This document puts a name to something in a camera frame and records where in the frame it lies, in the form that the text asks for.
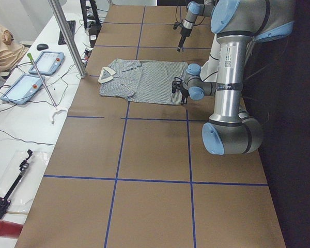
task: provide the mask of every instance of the metal pole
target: metal pole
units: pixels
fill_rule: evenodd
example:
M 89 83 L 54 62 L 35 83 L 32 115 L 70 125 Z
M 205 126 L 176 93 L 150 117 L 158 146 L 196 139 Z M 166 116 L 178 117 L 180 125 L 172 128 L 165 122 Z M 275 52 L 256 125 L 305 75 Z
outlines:
M 60 30 L 62 31 L 63 37 L 68 45 L 68 49 L 70 51 L 72 59 L 78 69 L 79 74 L 81 75 L 81 78 L 83 79 L 86 76 L 86 70 L 85 70 L 84 64 L 82 63 L 80 55 L 78 53 L 77 46 L 74 43 L 71 31 L 68 27 L 68 23 L 67 23 L 66 17 L 64 16 L 61 4 L 58 2 L 58 0 L 48 0 L 48 2 L 53 10 L 57 24 L 60 27 Z

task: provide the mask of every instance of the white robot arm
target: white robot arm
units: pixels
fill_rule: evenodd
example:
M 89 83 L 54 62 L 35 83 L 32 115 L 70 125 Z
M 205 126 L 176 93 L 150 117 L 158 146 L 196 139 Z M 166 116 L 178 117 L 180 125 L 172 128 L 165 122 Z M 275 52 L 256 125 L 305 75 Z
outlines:
M 189 4 L 178 50 L 190 35 L 197 15 L 211 16 L 211 30 L 216 34 L 209 60 L 202 68 L 190 64 L 180 87 L 183 97 L 190 96 L 193 100 L 215 95 L 214 113 L 202 130 L 204 145 L 210 153 L 249 153 L 262 143 L 259 122 L 240 106 L 247 47 L 252 42 L 288 36 L 292 32 L 294 8 L 294 0 L 220 0 L 216 5 L 213 1 L 205 1 L 204 5 Z M 217 71 L 216 75 L 204 78 L 211 70 Z

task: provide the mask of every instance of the black keyboard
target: black keyboard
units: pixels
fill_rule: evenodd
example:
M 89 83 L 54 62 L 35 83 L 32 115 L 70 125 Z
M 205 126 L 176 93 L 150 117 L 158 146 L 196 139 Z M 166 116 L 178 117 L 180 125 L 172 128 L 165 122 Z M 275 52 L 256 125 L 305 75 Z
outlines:
M 70 28 L 72 37 L 74 37 L 74 31 L 76 29 L 76 21 L 67 21 L 67 22 L 68 22 L 68 26 Z M 59 35 L 59 38 L 58 38 L 58 44 L 59 45 L 67 44 L 66 41 L 64 40 L 62 31 L 60 31 L 60 35 Z

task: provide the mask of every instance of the white cloth strap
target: white cloth strap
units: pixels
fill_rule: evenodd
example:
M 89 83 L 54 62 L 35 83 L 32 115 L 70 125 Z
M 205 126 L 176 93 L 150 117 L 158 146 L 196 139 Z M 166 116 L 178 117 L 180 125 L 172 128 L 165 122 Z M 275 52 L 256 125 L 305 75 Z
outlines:
M 106 79 L 101 79 L 103 77 L 104 71 L 107 71 L 110 74 L 110 76 L 107 77 Z M 109 82 L 110 80 L 114 79 L 113 75 L 115 74 L 116 74 L 116 71 L 114 71 L 112 68 L 108 66 L 102 67 L 98 82 L 100 84 Z

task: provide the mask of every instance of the folded fabric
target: folded fabric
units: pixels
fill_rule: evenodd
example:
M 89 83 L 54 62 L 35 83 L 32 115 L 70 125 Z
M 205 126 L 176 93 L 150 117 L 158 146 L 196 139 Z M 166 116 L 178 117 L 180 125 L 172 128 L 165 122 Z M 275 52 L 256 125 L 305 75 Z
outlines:
M 131 102 L 179 105 L 181 92 L 172 94 L 174 77 L 183 78 L 185 62 L 115 59 L 103 67 L 100 95 L 122 97 Z

